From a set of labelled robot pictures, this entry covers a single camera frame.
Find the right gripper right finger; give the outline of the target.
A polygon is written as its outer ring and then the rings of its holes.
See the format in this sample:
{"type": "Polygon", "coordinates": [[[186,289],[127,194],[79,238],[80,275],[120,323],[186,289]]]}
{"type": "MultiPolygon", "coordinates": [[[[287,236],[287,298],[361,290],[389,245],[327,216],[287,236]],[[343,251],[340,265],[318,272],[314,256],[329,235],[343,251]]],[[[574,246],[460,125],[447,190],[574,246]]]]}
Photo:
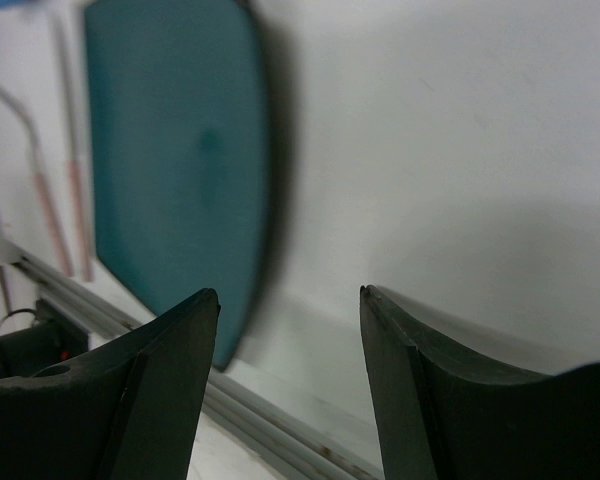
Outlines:
{"type": "Polygon", "coordinates": [[[557,375],[478,353],[374,286],[360,328],[388,479],[600,479],[600,362],[557,375]]]}

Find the dark teal square plate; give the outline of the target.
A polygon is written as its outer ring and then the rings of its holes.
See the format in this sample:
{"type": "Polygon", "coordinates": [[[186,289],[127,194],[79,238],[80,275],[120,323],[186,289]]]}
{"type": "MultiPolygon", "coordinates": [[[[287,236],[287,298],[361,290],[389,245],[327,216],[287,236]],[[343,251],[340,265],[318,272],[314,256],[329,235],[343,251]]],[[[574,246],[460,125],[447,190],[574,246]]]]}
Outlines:
{"type": "Polygon", "coordinates": [[[272,128],[257,24],[239,1],[96,1],[83,12],[95,249],[149,311],[219,297],[226,369],[270,222],[272,128]]]}

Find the pink handled fork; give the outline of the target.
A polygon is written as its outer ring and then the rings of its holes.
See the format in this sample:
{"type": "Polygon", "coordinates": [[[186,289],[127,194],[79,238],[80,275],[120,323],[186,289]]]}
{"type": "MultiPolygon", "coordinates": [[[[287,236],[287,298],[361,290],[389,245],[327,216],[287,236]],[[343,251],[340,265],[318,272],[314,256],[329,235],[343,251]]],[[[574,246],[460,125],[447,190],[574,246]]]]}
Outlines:
{"type": "Polygon", "coordinates": [[[26,107],[2,86],[0,86],[0,101],[16,116],[16,119],[24,129],[28,140],[29,162],[33,181],[41,204],[45,224],[58,257],[60,270],[65,276],[71,277],[74,274],[73,264],[63,232],[61,231],[58,214],[44,172],[40,136],[34,119],[26,107]]]}

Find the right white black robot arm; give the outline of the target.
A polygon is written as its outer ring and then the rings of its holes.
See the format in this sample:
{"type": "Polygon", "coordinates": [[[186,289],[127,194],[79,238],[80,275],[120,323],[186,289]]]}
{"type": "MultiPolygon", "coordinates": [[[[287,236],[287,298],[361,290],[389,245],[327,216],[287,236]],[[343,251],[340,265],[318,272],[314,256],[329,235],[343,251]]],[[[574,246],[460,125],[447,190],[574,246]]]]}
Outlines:
{"type": "MultiPolygon", "coordinates": [[[[220,306],[204,289],[96,349],[40,304],[0,336],[0,479],[183,479],[220,306]]],[[[360,323],[388,479],[600,479],[600,362],[543,375],[375,287],[360,323]]]]}

